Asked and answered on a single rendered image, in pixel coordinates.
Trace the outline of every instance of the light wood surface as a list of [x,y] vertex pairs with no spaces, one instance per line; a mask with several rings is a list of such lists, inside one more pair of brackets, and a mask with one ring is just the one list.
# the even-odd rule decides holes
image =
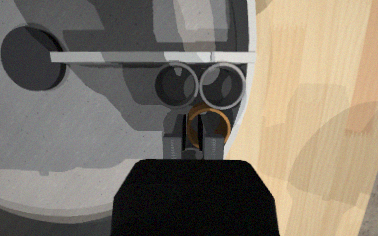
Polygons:
[[257,61],[226,159],[250,162],[281,235],[357,235],[378,171],[378,0],[256,0]]

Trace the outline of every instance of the copper ring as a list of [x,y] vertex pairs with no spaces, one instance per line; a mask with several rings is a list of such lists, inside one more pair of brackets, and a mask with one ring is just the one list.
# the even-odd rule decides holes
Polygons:
[[188,121],[186,123],[186,135],[189,138],[189,141],[192,143],[193,146],[199,148],[198,133],[191,127],[191,124],[196,116],[204,112],[214,112],[220,115],[221,121],[214,133],[221,134],[222,136],[224,136],[224,143],[226,143],[231,134],[230,120],[222,111],[208,106],[205,102],[201,102],[193,106],[188,113]]

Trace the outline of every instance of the white bar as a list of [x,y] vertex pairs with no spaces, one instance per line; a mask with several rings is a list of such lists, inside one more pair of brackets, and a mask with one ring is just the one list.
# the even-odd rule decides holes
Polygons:
[[251,63],[255,52],[50,52],[51,62],[58,63]]

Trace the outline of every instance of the cylinder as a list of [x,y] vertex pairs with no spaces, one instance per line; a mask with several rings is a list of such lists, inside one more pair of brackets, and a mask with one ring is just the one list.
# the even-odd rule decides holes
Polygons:
[[246,91],[246,78],[236,65],[217,63],[200,79],[200,95],[210,107],[226,110],[236,106]]
[[182,108],[198,95],[196,73],[186,64],[172,62],[160,68],[155,82],[158,98],[169,108]]
[[189,110],[188,121],[186,125],[186,133],[189,138],[189,141],[192,143],[193,146],[195,146],[196,148],[199,148],[198,133],[192,128],[192,122],[198,115],[204,112],[213,112],[220,116],[219,124],[214,130],[214,133],[222,135],[224,137],[224,143],[226,143],[231,134],[230,120],[222,111],[212,108],[204,102],[193,106]]

